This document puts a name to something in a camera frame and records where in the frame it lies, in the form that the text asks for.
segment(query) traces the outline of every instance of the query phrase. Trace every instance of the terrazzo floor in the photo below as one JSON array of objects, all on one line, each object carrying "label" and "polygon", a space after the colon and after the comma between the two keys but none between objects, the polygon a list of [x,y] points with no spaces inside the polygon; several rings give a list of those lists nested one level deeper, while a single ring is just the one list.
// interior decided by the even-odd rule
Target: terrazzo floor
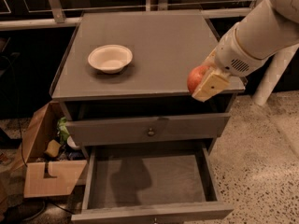
[{"label": "terrazzo floor", "polygon": [[[25,130],[27,119],[21,121]],[[0,127],[18,136],[16,122],[2,120]],[[210,161],[223,200],[234,211],[214,223],[299,223],[299,91],[274,93],[259,107],[249,96],[238,96],[232,117],[216,142]],[[0,149],[11,159],[15,149]],[[0,164],[0,177],[9,203],[21,202],[22,170],[12,175],[9,164]],[[68,197],[53,199],[61,207],[79,213],[83,188]],[[70,214],[48,204],[39,217],[25,223],[70,223]]]}]

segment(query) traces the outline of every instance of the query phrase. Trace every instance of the gray cabinet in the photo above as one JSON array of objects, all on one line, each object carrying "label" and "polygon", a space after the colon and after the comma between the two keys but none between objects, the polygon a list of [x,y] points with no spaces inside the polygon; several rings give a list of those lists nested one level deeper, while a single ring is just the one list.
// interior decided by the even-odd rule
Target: gray cabinet
[{"label": "gray cabinet", "polygon": [[[131,49],[117,75],[87,64],[98,46]],[[217,191],[208,153],[230,118],[230,87],[205,103],[187,76],[217,45],[197,11],[87,13],[52,98],[89,159],[84,202],[75,223],[169,223],[224,218],[233,207]]]}]

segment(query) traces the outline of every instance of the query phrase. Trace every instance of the white bowl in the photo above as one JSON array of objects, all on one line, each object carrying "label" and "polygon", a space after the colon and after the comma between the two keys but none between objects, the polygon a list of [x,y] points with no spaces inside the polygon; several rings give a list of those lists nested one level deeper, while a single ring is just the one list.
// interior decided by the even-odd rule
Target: white bowl
[{"label": "white bowl", "polygon": [[94,49],[88,57],[90,66],[107,74],[120,72],[131,62],[132,52],[123,46],[107,45]]},{"label": "white bowl", "polygon": [[71,136],[68,136],[66,143],[74,150],[81,150],[80,146],[77,146]]}]

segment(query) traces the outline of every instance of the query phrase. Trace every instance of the open drawer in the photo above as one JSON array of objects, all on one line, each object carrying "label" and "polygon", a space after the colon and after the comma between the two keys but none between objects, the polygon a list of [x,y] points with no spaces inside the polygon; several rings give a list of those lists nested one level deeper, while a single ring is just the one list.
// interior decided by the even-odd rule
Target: open drawer
[{"label": "open drawer", "polygon": [[232,212],[217,190],[205,144],[175,141],[93,147],[74,223],[173,223]]}]

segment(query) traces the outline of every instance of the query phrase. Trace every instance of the clutter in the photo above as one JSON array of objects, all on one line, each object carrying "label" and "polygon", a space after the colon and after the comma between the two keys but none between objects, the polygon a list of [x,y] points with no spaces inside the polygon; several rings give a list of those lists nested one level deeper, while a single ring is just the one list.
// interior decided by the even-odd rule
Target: clutter
[{"label": "clutter", "polygon": [[84,159],[84,155],[82,154],[82,152],[74,151],[69,153],[68,158],[71,161],[79,161]]},{"label": "clutter", "polygon": [[5,153],[0,154],[0,164],[8,165],[11,163],[11,159]]},{"label": "clutter", "polygon": [[61,144],[59,144],[56,140],[53,139],[48,143],[48,147],[44,153],[48,155],[50,158],[56,158],[59,154],[60,147]]},{"label": "clutter", "polygon": [[[87,173],[83,170],[87,161],[85,158],[74,161],[73,154],[70,155],[74,150],[66,143],[69,134],[64,129],[66,120],[60,120],[63,117],[59,103],[50,102],[31,118],[10,169],[13,172],[26,163],[25,198],[69,195],[76,185],[86,182]],[[55,155],[59,149],[55,158],[51,146],[56,148]]]},{"label": "clutter", "polygon": [[72,136],[69,136],[67,138],[67,144],[74,150],[80,150],[80,147],[75,144]]}]

